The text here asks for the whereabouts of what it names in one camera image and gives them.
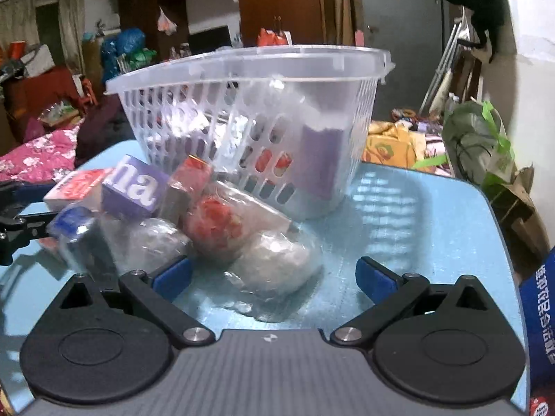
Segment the window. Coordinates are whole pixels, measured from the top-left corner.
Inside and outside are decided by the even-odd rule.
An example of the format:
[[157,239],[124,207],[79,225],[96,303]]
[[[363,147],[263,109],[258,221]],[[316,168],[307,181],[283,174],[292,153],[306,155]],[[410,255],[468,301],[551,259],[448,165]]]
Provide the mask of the window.
[[58,22],[58,3],[37,6],[37,29],[41,44],[48,45],[56,65],[65,65],[62,38]]

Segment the purple box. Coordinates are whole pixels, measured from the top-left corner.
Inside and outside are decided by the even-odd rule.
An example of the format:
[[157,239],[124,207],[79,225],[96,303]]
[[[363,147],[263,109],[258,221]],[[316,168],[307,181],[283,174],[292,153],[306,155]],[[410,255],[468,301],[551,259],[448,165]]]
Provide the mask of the purple box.
[[102,209],[118,219],[153,217],[167,181],[161,170],[125,155],[102,182]]

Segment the green plastic bag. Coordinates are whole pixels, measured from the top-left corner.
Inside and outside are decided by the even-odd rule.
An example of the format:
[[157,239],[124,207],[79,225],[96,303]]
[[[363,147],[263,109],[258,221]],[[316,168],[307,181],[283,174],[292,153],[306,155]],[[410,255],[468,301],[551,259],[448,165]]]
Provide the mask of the green plastic bag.
[[454,173],[480,186],[511,183],[514,154],[499,113],[489,101],[459,105],[443,123],[443,142]]

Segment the red and white box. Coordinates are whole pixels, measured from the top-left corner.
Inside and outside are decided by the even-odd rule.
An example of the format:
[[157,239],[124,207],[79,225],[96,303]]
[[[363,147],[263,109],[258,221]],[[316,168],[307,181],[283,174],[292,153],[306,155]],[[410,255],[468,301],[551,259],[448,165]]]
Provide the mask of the red and white box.
[[89,209],[100,209],[102,202],[100,184],[112,170],[108,168],[71,172],[45,195],[43,201],[50,211],[62,211],[70,203],[87,198]]

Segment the gray door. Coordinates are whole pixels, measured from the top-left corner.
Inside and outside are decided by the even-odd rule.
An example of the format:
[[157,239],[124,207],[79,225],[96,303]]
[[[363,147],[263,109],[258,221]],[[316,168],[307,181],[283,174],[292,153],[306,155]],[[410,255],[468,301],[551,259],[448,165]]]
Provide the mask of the gray door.
[[365,44],[391,52],[396,64],[379,86],[374,120],[389,120],[394,107],[418,111],[441,59],[440,0],[363,0]]

